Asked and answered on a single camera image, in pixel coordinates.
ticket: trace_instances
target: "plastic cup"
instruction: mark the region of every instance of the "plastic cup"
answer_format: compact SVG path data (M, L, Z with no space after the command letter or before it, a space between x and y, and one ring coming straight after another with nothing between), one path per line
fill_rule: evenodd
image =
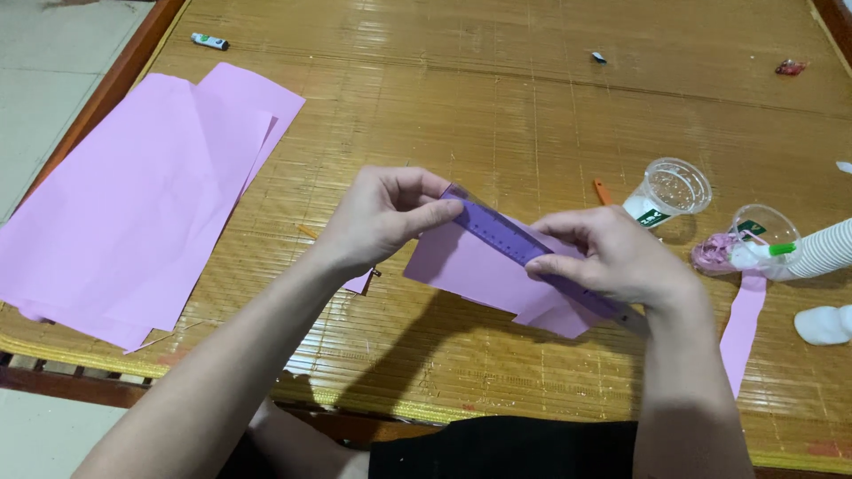
M795 244L796 250L778 256L756 252L760 245L786 243ZM745 205L725 231L695 246L691 258L696 269L710 276L755 269L771 278L802 256L802 237L786 216L766 205Z
M698 168L677 158L655 159L645 178L623 207L645 228L653 228L678 215L701 212L713 197L710 183Z

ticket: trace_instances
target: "wooden table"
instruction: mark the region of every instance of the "wooden table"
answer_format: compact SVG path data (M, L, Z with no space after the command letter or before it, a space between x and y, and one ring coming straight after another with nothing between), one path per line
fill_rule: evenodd
M845 28L831 15L834 3L819 5L826 23ZM151 72L197 82L228 61L308 102L237 206L179 328L226 320L260 291L310 245L296 225L322 229L368 163L427 167L531 222L596 205L595 177L621 201L651 160L686 159L708 175L714 200L657 231L684 256L747 203L772 205L803 233L849 215L849 178L833 163L852 153L852 81L808 2L192 0L184 7ZM193 45L192 32L226 38L232 48ZM609 64L597 65L592 51ZM810 66L797 78L775 76L788 56ZM332 299L276 398L435 422L494 413L636 416L636 338L601 326L570 341L514 325L510 315L401 278L411 251L382 265L367 297ZM850 349L808 347L792 328L799 310L847 303L848 282L842 272L769 288L739 399L758 465L852 470ZM720 328L736 283L705 279ZM0 325L4 350L151 378L214 327L122 356L8 306Z

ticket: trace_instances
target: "right hand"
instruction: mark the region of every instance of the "right hand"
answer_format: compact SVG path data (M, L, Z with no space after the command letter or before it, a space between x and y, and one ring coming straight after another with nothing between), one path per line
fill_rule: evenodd
M554 213L532 227L576 245L586 259L544 255L527 263L529 273L559 274L607 297L650 308L706 295L689 266L621 206Z

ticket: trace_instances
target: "glue tube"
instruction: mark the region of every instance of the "glue tube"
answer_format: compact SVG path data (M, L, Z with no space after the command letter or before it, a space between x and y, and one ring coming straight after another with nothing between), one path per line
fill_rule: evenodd
M227 50L229 46L231 46L230 44L228 44L227 40L211 37L210 35L204 35L203 33L193 33L191 38L195 43L199 45L204 45L205 47L210 47L212 49L224 51Z

